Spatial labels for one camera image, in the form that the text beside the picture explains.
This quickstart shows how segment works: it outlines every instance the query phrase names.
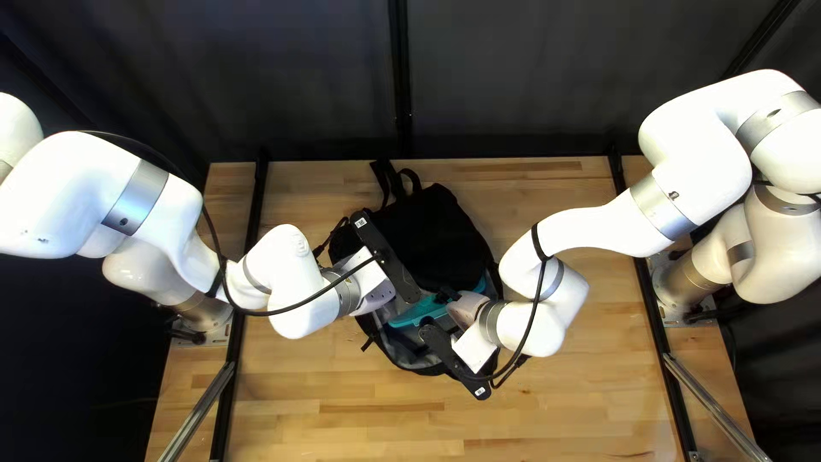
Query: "metal frame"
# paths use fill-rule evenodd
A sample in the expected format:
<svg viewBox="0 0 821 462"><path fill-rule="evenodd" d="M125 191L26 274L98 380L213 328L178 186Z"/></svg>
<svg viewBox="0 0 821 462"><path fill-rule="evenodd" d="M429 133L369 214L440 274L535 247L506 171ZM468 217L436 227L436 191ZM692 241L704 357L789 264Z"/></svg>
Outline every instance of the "metal frame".
<svg viewBox="0 0 821 462"><path fill-rule="evenodd" d="M268 180L268 161L270 157L266 150L261 150L256 160L254 171L254 192L251 196L251 208L248 216L248 229L245 231L245 253L248 253L256 244L259 236L259 220L262 216L262 204L265 193L265 183ZM219 396L217 417L211 437L211 462L225 459L228 449L228 437L231 433L231 415L236 398L236 377L239 373L240 353L242 340L245 338L245 315L234 312L231 336L228 338L226 363L236 364L234 373Z"/></svg>
<svg viewBox="0 0 821 462"><path fill-rule="evenodd" d="M780 0L772 11L764 18L753 36L747 41L744 48L732 60L730 66L724 72L722 78L734 76L752 62L755 56L761 51L764 45L775 34L777 28L789 16L790 12L800 0ZM509 155L533 155L545 156L546 146L551 146L552 151L547 154L550 157L576 156L576 155L606 155L609 159L613 185L616 193L626 190L624 170L621 165L622 153L640 154L634 136L605 135L591 136L436 136L415 138L413 133L413 107L411 98L411 63L410 63L410 43L408 36L408 14L407 0L390 0L388 3L388 20L391 35L391 58L393 69L393 94L395 109L395 124L397 128L396 152L399 158L417 157L438 157L438 153L449 154L453 152L464 152L466 156L509 156ZM374 147L382 149L374 152L374 157L382 157L384 153L390 152L385 149L385 141L376 141ZM476 147L474 150L464 149L465 145L471 144ZM423 155L415 155L415 144L421 146ZM595 149L595 146L606 146L602 151ZM315 151L315 146L308 148L314 155L308 157L323 158L322 153ZM256 234L259 230L259 213L262 207L262 194L264 191L265 173L267 169L260 166L260 159L257 161L257 174L254 196L252 198L251 218L248 223L248 234L245 240L246 251L253 247L256 242ZM664 367L664 356L670 353L670 344L667 342L667 335L664 332L664 324L656 306L655 292L650 278L647 261L644 258L634 258L636 275L639 279L644 307L650 329L653 334L653 342L658 357L659 367L667 392L667 400L676 424L676 431L681 445L681 450L685 460L691 460L693 454L698 454L693 432L690 428L690 420L687 417L687 409L684 398L681 394L677 379L672 372ZM228 344L227 361L239 363L241 343L243 337L243 326L245 317L235 315L234 331ZM217 422L214 426L214 434L211 445L211 462L222 461L227 449L227 439L231 421L232 401L234 397L235 378L228 382L225 390L220 396L221 405L218 408Z"/></svg>
<svg viewBox="0 0 821 462"><path fill-rule="evenodd" d="M608 152L610 162L610 174L613 179L613 186L616 194L626 191L627 185L624 179L624 168L621 165L621 154L615 148ZM690 427L690 419L687 417L687 407L684 404L684 396L676 378L663 366L663 355L670 353L670 344L667 342L667 334L664 332L664 322L658 314L656 304L656 293L653 290L653 279L644 258L633 258L636 276L639 278L641 287L641 297L644 299L644 309L647 312L647 321L650 324L650 332L653 335L653 345L656 349L658 365L661 368L664 390L667 392L667 402L670 403L673 422L676 424L676 433L681 445L681 451L685 460L690 460L690 453L697 451L693 430Z"/></svg>
<svg viewBox="0 0 821 462"><path fill-rule="evenodd" d="M750 39L747 40L741 51L734 57L721 78L725 79L743 72L799 3L800 0L779 0ZM353 156L348 155L347 157L360 158L364 156L361 157L363 159L383 157L385 154L390 153L396 153L399 158L606 155L610 160L612 179L617 193L626 189L621 166L621 154L639 154L635 136L632 134L414 137L407 0L390 0L388 16L391 37L394 109L396 111L396 140L340 140L330 143L313 143L305 146L294 146L291 143L286 143L283 150L277 150L278 154L291 152L294 158L299 159L328 159L329 153L352 153ZM26 53L20 51L14 40L8 39L5 35L0 37L0 40L2 41L0 44L2 45L2 51L9 55L14 62L17 62L23 72L48 97L66 110L80 125L92 123L80 108L63 93L60 86L49 75L34 65ZM168 122L167 126L172 129L170 135L174 136L177 142L180 142L177 131L173 130L176 125L167 118L164 122ZM189 148L186 143L180 142L180 144L186 149ZM260 151L256 160L255 186L245 239L246 252L253 247L257 240L268 172L268 160L267 152ZM647 263L644 259L639 258L634 259L634 263L679 441L685 458L689 460L690 455L696 451L695 441L681 396L681 388L677 379L673 376L674 372L670 369L670 365L663 366L666 357L669 356L670 346L664 333L662 320L656 309L655 295ZM220 371L214 382L206 390L206 394L192 410L191 416L186 420L186 425L178 432L179 438L175 437L174 440L177 443L176 449L171 454L179 454L185 448L187 442L185 436L193 434L196 426L199 425L199 421L201 421L197 413L201 412L204 406L207 406L207 412L217 393L219 393L220 405L214 427L210 459L212 462L224 460L230 433L233 401L236 394L236 374L239 367L244 326L245 316L235 313L232 334L228 342L226 366L223 367L223 370Z"/></svg>
<svg viewBox="0 0 821 462"><path fill-rule="evenodd" d="M727 411L709 394L698 380L690 374L686 367L682 366L669 353L663 355L665 370L669 371L681 384L687 387L693 396L710 412L710 417L721 428L722 432L736 445L748 459L755 462L773 462L759 445L755 444L750 437L738 426L738 423L730 417Z"/></svg>

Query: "black cable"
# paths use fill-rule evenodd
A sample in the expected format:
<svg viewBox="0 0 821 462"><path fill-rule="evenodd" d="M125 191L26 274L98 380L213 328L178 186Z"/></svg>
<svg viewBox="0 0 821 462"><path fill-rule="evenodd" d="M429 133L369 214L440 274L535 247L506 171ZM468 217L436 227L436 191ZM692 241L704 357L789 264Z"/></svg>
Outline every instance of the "black cable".
<svg viewBox="0 0 821 462"><path fill-rule="evenodd" d="M185 173L183 173L182 170L179 167L177 167L177 165L174 164L168 157L166 157L165 155L161 154L159 151L155 150L153 147L148 146L148 145L146 145L145 143L143 143L141 141L137 141L133 138L129 138L128 136L118 135L116 133L99 132L99 131L96 131L96 130L78 130L78 132L88 133L89 135L94 135L94 136L97 136L97 137L100 137L100 138L103 138L103 139L108 137L108 138L112 138L112 139L115 139L115 140L120 140L120 141L125 141L125 142L128 142L128 143L132 143L135 146L139 146L139 148L147 151L149 154L151 154L153 156L156 156L158 159L162 160L165 164L167 164L167 166L170 169L174 170L174 173L178 177L182 178L183 180L185 180L187 182L190 182L190 180L185 175ZM329 290L333 289L334 287L338 286L342 281L344 281L344 280L348 279L349 277L351 277L358 270L361 270L366 265L368 265L370 262L376 260L375 255L370 257L369 259L363 261L359 265L354 266L350 271L346 272L344 275L342 275L338 279L334 280L331 284L326 285L325 287L320 289L318 292L314 293L313 295L306 298L305 300L302 300L301 302L294 303L294 304L289 305L287 307L278 308L276 310L271 310L271 311L266 311L266 312L261 312L261 311L257 311L257 310L249 310L249 309L246 309L246 308L243 308L243 307L240 307L239 305L237 305L236 302L234 301L234 299L231 297L231 294L228 292L228 282L227 282L226 271L225 271L228 259L222 254L222 249L219 246L219 238L217 238L217 230L214 228L213 221L211 220L211 216L209 215L208 209L205 208L204 204L203 204L203 208L202 208L202 214L203 214L203 217L205 217L205 223L208 225L209 232L211 233L211 239L213 240L213 249L217 253L217 259L219 261L219 270L218 270L219 273L217 274L216 277L221 277L222 278L222 291L225 293L225 298L227 298L228 304L230 304L235 310L237 310L238 312L241 312L243 314L246 314L248 316L274 316L274 315L277 315L277 314L282 314L284 312L289 312L291 310L296 310L298 307L306 305L306 303L311 303L314 300L316 300L317 298L322 297L327 291L329 291ZM340 228L344 221L347 221L347 218L344 218L344 219L340 220L340 222L337 224L337 227L334 228L333 231L336 231L338 228ZM328 240L325 243L323 243L323 246L327 245L327 243L330 242L331 237L333 236L333 231L331 232L331 235L328 236Z"/></svg>
<svg viewBox="0 0 821 462"><path fill-rule="evenodd" d="M333 229L331 230L331 233L328 235L328 238L327 238L327 239L325 239L325 242L324 242L324 243L319 244L319 245L318 245L318 246L316 246L316 248L314 249L314 258L319 258L319 256L320 256L320 255L322 255L322 252L324 252L324 251L325 251L325 247L326 247L326 246L327 246L327 245L331 242L331 239L333 239L333 235L334 235L334 234L335 234L335 233L336 233L336 232L337 232L337 231L338 231L338 230L339 230L342 226L345 226L347 223L348 223L348 217L346 217L346 216L345 216L345 217L342 217L342 219L340 219L340 220L339 220L339 223L337 223L337 225L333 227Z"/></svg>
<svg viewBox="0 0 821 462"><path fill-rule="evenodd" d="M533 297L533 309L530 310L530 319L527 320L527 327L525 328L525 334L522 335L521 341L519 342L519 346L516 347L516 351L513 352L513 356L511 356L511 358L507 361L507 364L505 364L504 367L502 367L501 369L499 369L498 371L494 372L493 374L491 374L489 376L473 376L473 375L470 375L470 374L465 374L463 372L456 372L455 371L455 373L458 376L460 376L460 378L463 378L463 379L466 379L466 380L471 380L471 381L491 381L492 382L493 380L507 374L498 384L496 384L496 386L493 386L493 383L491 383L492 388L498 388L499 386L502 385L502 383L504 383L505 380L507 380L507 378L510 376L510 374L513 373L513 370L516 370L516 368L513 367L513 366L516 364L516 362L519 360L519 357L521 356L521 350L524 349L524 347L525 347L525 342L527 341L527 337L528 337L528 335L530 335L530 328L533 327L533 321L536 318L536 309L539 307L539 297L542 295L542 280L544 279L544 269L547 267L547 265L548 265L548 261L543 260L542 265L539 268L539 282L536 283L536 295Z"/></svg>
<svg viewBox="0 0 821 462"><path fill-rule="evenodd" d="M365 266L367 266L370 262L375 261L375 260L376 260L376 256L370 257L369 259L361 262L359 265L354 266L353 268L351 268L350 271L346 272L344 275L339 276L339 279L336 279L331 284L328 284L325 287L321 288L320 290L315 292L310 297L306 298L305 300L302 300L301 302L294 303L293 305L288 305L287 307L277 308L276 310L271 310L271 311L268 311L268 312L258 312L256 310L247 310L245 308L240 308L235 303L232 303L232 306L236 310L239 310L240 312L243 312L248 316L274 316L274 315L277 315L277 314L282 314L282 313L285 313L285 312L289 312L291 310L296 310L298 307L301 307L301 306L305 305L306 303L311 303L314 300L316 300L317 298L322 297L327 291L329 291L330 289L333 289L334 287L338 286L342 281L350 278L354 273L361 270L362 268L365 268ZM225 291L225 295L226 295L226 298L229 298L227 290Z"/></svg>
<svg viewBox="0 0 821 462"><path fill-rule="evenodd" d="M338 286L342 281L351 277L354 273L358 270L361 270L366 265L368 265L371 261L376 260L376 256L371 256L367 260L361 262L359 265L354 266L351 268L350 271L346 272L344 275L341 275L339 278L334 280L331 284L326 285L325 287L321 288L319 291L315 292L310 297L302 300L301 302L294 303L293 305L289 305L287 307L278 308L276 310L270 310L266 312L261 312L257 310L249 310L247 308L240 307L236 304L234 299L231 296L231 293L228 291L228 282L226 279L226 264L227 258L222 254L222 251L219 247L219 239L217 238L217 231L213 226L213 221L211 221L211 217L208 215L208 211L203 207L203 216L205 217L205 223L208 224L209 232L211 233L211 237L213 239L213 247L214 251L217 253L217 258L219 259L219 272L222 274L222 291L225 293L225 298L228 300L228 303L238 312L246 314L248 316L274 316L277 314L282 314L285 312L289 312L291 310L296 310L298 307L305 305L306 303L311 303L319 297L322 297L327 291L333 289L334 287Z"/></svg>
<svg viewBox="0 0 821 462"><path fill-rule="evenodd" d="M118 135L118 134L116 134L116 133L99 132L99 131L97 131L97 130L77 130L77 131L78 131L78 132L80 132L80 133L88 133L89 135L94 135L94 136L96 136L97 138L103 138L103 139L106 139L106 138L111 138L111 139L113 139L113 140L119 140L119 141L125 141L126 143L131 143L131 144L133 144L133 145L135 145L135 146L139 147L140 149L145 150L146 152L148 152L149 154L153 155L154 157L156 157L156 158L158 158L158 159L162 160L162 161L166 164L166 166L167 166L167 167L169 167L170 169L174 170L174 174L175 174L175 175L177 175L178 177L180 177L180 178L182 178L182 179L186 180L188 183L191 183L191 180L190 180L190 179L188 178L188 176L187 176L187 175L186 175L186 174L182 171L182 169L180 169L179 167L177 167L177 165L176 165L176 164L174 164L174 163L173 163L173 162L172 162L172 161L171 161L168 157L166 157L164 154L161 154L158 150L155 150L153 147L146 145L146 144L145 144L144 142L142 142L142 141L137 141L137 140L135 140L134 138L129 138L128 136Z"/></svg>

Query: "gray fabric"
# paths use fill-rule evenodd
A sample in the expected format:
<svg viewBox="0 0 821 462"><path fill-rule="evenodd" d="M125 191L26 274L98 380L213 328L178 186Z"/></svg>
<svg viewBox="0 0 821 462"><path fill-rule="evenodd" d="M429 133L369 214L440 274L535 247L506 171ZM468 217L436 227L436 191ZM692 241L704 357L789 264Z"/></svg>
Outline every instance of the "gray fabric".
<svg viewBox="0 0 821 462"><path fill-rule="evenodd" d="M158 123L211 161L393 134L385 2L10 4L160 149Z"/></svg>
<svg viewBox="0 0 821 462"><path fill-rule="evenodd" d="M804 0L745 71L778 69L821 99L821 2Z"/></svg>
<svg viewBox="0 0 821 462"><path fill-rule="evenodd" d="M715 82L774 4L409 2L416 132L635 132Z"/></svg>

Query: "metal mounting plate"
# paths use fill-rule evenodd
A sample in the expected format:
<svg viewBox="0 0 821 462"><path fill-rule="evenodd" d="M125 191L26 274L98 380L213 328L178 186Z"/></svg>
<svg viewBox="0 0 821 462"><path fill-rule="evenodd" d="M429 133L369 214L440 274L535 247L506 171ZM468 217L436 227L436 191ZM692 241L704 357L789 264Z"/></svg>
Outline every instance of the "metal mounting plate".
<svg viewBox="0 0 821 462"><path fill-rule="evenodd" d="M656 285L656 274L661 272L661 269L671 266L675 263L675 260L670 260L671 251L664 250L657 254L647 257L647 266L650 270L650 274L653 276L653 285ZM714 319L703 319L700 321L695 321L691 324L687 324L684 322L683 317L685 314L690 312L689 309L682 310L681 307L669 307L666 303L662 302L658 298L656 298L656 306L658 307L658 314L662 318L662 322L664 323L664 327L704 327L704 326L717 326L718 324ZM712 311L716 309L716 303L713 300L712 295L708 295L701 302L701 307L705 311Z"/></svg>

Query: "black vertical post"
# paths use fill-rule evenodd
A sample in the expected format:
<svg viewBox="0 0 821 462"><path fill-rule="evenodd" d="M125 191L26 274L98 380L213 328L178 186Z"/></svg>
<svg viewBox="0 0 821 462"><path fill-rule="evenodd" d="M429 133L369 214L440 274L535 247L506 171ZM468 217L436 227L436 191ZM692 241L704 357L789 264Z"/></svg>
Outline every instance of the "black vertical post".
<svg viewBox="0 0 821 462"><path fill-rule="evenodd" d="M741 74L799 3L801 3L801 0L779 0L755 29L752 36L744 43L741 51L733 58L719 80Z"/></svg>
<svg viewBox="0 0 821 462"><path fill-rule="evenodd" d="M393 62L393 104L396 112L397 150L400 158L413 154L413 107L411 105L411 56L408 46L407 0L388 1Z"/></svg>
<svg viewBox="0 0 821 462"><path fill-rule="evenodd" d="M624 168L621 164L621 154L615 146L610 146L607 152L610 161L610 174L613 178L613 186L616 187L616 194L621 194L627 190L624 179ZM653 290L653 280L644 258L633 258L635 273L639 278L641 287L641 297L644 299L644 309L647 311L647 320L650 324L650 331L653 334L653 344L658 357L658 366L661 368L664 389L667 392L667 401L670 403L672 418L676 424L678 441L684 453L684 460L691 460L690 453L696 451L693 430L690 427L690 418L687 417L687 407L684 404L684 397L681 395L681 388L678 380L664 367L663 355L670 353L670 344L667 342L667 334L664 332L664 323L658 314L658 304L656 303L656 293Z"/></svg>
<svg viewBox="0 0 821 462"><path fill-rule="evenodd" d="M259 235L259 220L262 216L265 182L268 179L268 161L268 152L265 149L260 150L256 159L254 192L251 196L251 210L248 214L248 228L245 232L245 253L248 253L256 244L257 236ZM211 462L222 462L225 460L225 453L228 448L228 436L231 432L231 414L234 409L234 399L236 397L236 378L240 371L240 353L242 352L244 335L245 315L240 312L234 312L225 361L226 363L235 363L236 369L231 380L228 381L219 396L217 419L214 423L213 436L211 439L211 457L209 459Z"/></svg>

